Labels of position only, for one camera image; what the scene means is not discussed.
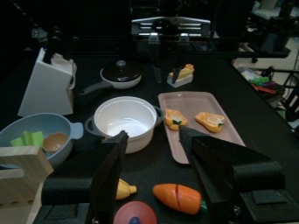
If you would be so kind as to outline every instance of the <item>toy food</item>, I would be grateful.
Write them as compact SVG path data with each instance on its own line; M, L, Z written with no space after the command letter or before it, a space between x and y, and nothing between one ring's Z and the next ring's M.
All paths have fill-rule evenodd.
M201 207L201 195L184 185L160 184L153 186L153 196L173 210L196 214Z
M136 193L136 186L129 185L121 178L117 181L116 199L122 200L132 193Z
M220 132L221 126L224 123L224 116L222 115L213 115L206 112L200 112L194 116L194 120L197 123L200 123L205 129L210 132Z
M185 78L188 75L192 75L193 72L193 65L192 64L185 64L184 68L181 69L180 73L178 73L178 79Z
M164 123L170 130L178 130L180 125L186 124L186 119L178 110L166 109L164 115Z

